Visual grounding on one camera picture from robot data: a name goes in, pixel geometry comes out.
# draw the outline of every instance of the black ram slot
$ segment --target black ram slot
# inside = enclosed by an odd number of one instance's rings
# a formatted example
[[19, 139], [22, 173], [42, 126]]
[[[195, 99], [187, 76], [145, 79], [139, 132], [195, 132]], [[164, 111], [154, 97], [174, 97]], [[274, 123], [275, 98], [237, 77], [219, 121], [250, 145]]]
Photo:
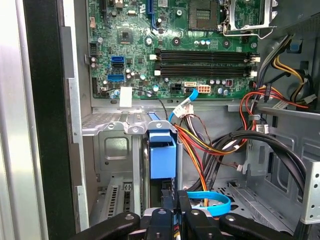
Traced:
[[162, 62], [210, 62], [210, 63], [244, 63], [256, 54], [245, 52], [212, 52], [212, 51], [185, 51], [162, 50], [157, 48], [155, 54]]
[[199, 76], [199, 77], [249, 77], [249, 67], [214, 67], [214, 66], [185, 66], [185, 65], [162, 65], [161, 76]]

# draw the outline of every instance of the sata port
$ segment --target sata port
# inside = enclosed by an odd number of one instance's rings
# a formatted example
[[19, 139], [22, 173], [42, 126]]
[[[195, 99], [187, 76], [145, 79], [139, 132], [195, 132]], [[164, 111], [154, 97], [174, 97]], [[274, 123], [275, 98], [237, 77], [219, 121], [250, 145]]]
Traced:
[[196, 87], [197, 86], [197, 82], [196, 81], [185, 81], [184, 82], [184, 86], [185, 87]]

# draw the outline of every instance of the white label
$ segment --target white label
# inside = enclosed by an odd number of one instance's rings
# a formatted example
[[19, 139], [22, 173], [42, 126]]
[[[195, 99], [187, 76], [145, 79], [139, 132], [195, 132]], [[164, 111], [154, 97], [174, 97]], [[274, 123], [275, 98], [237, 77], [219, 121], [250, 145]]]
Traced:
[[289, 105], [289, 103], [287, 103], [285, 101], [280, 101], [276, 105], [273, 106], [273, 109], [285, 109], [286, 107], [288, 107], [288, 105]]
[[168, 0], [158, 0], [158, 7], [159, 8], [167, 8], [168, 7]]
[[139, 7], [139, 13], [144, 14], [146, 12], [146, 5], [141, 4]]
[[132, 107], [132, 87], [122, 86], [120, 88], [120, 107]]

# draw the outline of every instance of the white sticker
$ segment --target white sticker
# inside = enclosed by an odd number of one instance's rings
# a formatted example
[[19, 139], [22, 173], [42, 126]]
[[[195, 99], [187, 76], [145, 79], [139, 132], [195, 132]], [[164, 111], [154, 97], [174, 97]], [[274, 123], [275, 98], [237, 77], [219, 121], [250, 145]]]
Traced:
[[289, 103], [285, 101], [279, 101], [276, 105], [273, 106], [273, 109], [285, 109], [288, 107]]
[[159, 8], [167, 8], [168, 7], [168, 0], [158, 0], [158, 7]]
[[120, 107], [132, 107], [132, 87], [122, 86], [120, 88]]

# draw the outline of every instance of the cable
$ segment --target cable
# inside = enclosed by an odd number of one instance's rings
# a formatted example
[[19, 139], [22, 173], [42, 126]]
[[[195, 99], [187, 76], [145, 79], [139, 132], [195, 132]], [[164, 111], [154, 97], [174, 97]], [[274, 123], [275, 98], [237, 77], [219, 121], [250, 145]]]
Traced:
[[161, 106], [162, 106], [163, 109], [164, 109], [165, 119], [168, 120], [168, 113], [167, 113], [167, 109], [166, 109], [164, 103], [160, 100], [160, 98], [157, 98], [157, 100], [160, 102]]

